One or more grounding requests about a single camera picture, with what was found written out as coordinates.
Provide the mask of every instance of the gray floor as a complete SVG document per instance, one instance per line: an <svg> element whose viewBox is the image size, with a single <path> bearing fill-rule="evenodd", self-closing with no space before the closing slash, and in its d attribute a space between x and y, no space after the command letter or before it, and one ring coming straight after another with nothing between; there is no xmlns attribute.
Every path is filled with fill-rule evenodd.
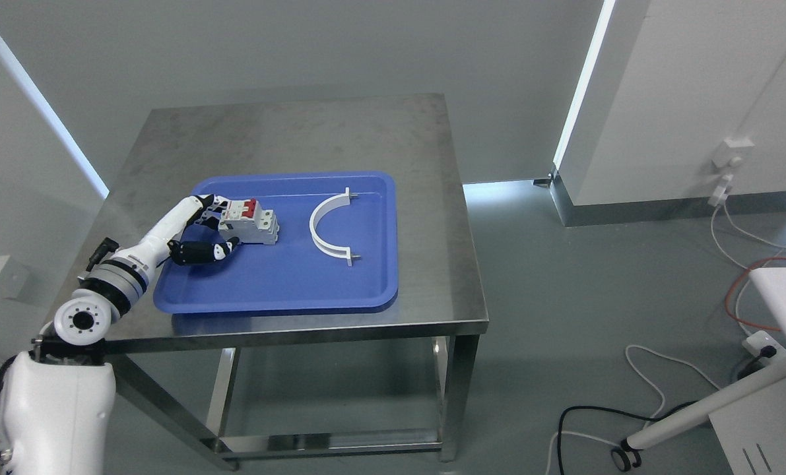
<svg viewBox="0 0 786 475"><path fill-rule="evenodd" d="M624 360L637 343L698 364L726 383L743 357L742 332L721 310L737 276L709 235L709 219L564 228L547 189L507 183L504 199L467 190L490 310L481 338L455 462L433 452L249 460L244 473L541 473L565 406L595 404L650 413L658 404ZM786 241L786 213L739 224ZM773 253L734 235L719 239L742 261ZM770 322L752 295L743 310ZM230 433L427 427L436 417L427 340L256 348L242 355ZM191 411L205 415L217 352L140 355L136 360ZM700 376L637 354L670 405L709 394ZM577 413L567 429L621 439L640 423ZM126 400L110 420L106 473L217 473ZM564 443L567 473L617 473L606 446ZM642 473L730 473L713 431L699 427L643 454Z"/></svg>

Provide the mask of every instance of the light strip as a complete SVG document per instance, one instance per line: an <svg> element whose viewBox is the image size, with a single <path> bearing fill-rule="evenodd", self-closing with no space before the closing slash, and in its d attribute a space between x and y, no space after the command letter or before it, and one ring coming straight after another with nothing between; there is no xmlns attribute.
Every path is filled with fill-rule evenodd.
<svg viewBox="0 0 786 475"><path fill-rule="evenodd" d="M610 24L612 10L616 6L616 0L604 0L601 6L601 14L598 16L598 24L595 25L595 32L592 33L592 42L589 44L589 51L586 51L586 60L580 70L580 79L577 80L577 88L574 90L572 104L568 108L566 123L562 126L562 135L556 145L554 153L554 166L559 170L562 163L562 156L566 153L568 139L571 138L574 130L574 123L580 113L580 105L583 104L583 97L586 96L586 88L589 87L589 79L592 78L592 71L595 69L595 62L598 61L598 53L601 52L601 44L604 43L607 25Z"/></svg>
<svg viewBox="0 0 786 475"><path fill-rule="evenodd" d="M531 180L464 183L466 205L498 205L521 201L531 192Z"/></svg>
<svg viewBox="0 0 786 475"><path fill-rule="evenodd" d="M55 114L55 111L49 106L49 102L46 102L46 99L43 94L40 93L40 90L38 90L32 78L28 77L26 69L20 64L18 58L15 57L15 54L3 40L2 36L0 36L0 62L3 63L3 66L6 67L12 79L18 84L18 87L26 94L26 97L32 102L38 112L40 112L40 116L46 120L49 128L58 136L64 148L70 152L70 157L72 157L76 165L82 170L85 178L88 178L88 181L94 186L96 192L105 199L108 196L108 187L105 181L102 181L100 175L94 170L94 166L90 164L88 158L82 153L81 148L79 148L76 141L73 140L73 136L70 135L70 132L64 127L64 123L61 122L61 119L58 118L58 115Z"/></svg>

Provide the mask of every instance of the table leg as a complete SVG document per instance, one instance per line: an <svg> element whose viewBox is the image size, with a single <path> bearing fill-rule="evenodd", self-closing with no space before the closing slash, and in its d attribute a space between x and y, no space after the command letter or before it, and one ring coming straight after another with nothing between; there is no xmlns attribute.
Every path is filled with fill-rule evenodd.
<svg viewBox="0 0 786 475"><path fill-rule="evenodd" d="M214 392L211 394L208 418L205 419L205 426L217 437L226 435L226 421L229 415L229 406L232 405L232 392L234 391L239 360L239 348L224 348L220 354L220 367L217 369L217 378L214 381Z"/></svg>
<svg viewBox="0 0 786 475"><path fill-rule="evenodd" d="M212 450L216 435L134 361L126 355L108 355L106 361L114 367L117 393L120 396L215 466L237 470L239 465L236 460L226 460L226 454L220 455Z"/></svg>
<svg viewBox="0 0 786 475"><path fill-rule="evenodd" d="M735 400L742 399L742 397L784 378L786 378L786 357L744 379L739 379L732 385L721 388L721 390L704 397L685 409L680 409L658 423L651 424L646 429L634 433L625 439L622 445L626 446L625 450L631 448L637 451L653 447L659 442L664 442L705 423L709 420L710 412L721 409Z"/></svg>
<svg viewBox="0 0 786 475"><path fill-rule="evenodd" d="M463 414L466 409L466 400L469 397L469 382L472 379L472 369L475 366L475 354L478 351L477 334L462 334L450 336L447 348L438 348L435 340L435 354L447 350L448 358L445 366L445 384L441 384L442 406L440 409L440 440L443 448L440 450L440 460L451 462L457 456L460 429L463 425ZM443 373L442 365L438 366L438 373Z"/></svg>

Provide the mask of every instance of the baseboard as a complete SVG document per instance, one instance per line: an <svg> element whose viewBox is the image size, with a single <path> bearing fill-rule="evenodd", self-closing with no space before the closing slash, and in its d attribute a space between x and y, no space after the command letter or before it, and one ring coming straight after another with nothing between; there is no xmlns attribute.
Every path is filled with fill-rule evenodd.
<svg viewBox="0 0 786 475"><path fill-rule="evenodd" d="M550 193L560 220L567 228L597 224L646 222L712 216L706 198L659 199L606 205L574 205L560 174L553 172ZM731 214L774 213L786 211L786 191L734 195L728 208Z"/></svg>

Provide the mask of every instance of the curved white bracket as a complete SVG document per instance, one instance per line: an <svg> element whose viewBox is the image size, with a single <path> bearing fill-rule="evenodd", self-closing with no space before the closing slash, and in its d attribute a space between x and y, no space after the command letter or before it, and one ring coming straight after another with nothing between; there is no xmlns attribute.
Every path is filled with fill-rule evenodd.
<svg viewBox="0 0 786 475"><path fill-rule="evenodd" d="M340 195L332 196L331 198L326 199L326 201L321 202L316 210L311 213L311 238L313 238L313 243L319 247L319 250L326 253L329 256L336 257L338 259L345 259L348 262L348 265L351 267L351 261L353 259L360 258L359 255L353 255L351 253L351 247L344 247L344 246L335 246L333 244L326 243L318 234L317 234L317 225L319 224L319 220L323 219L330 210L336 210L341 206L350 205L351 198L354 195L351 195L351 192L348 191L348 187L345 187L345 193L341 193Z"/></svg>

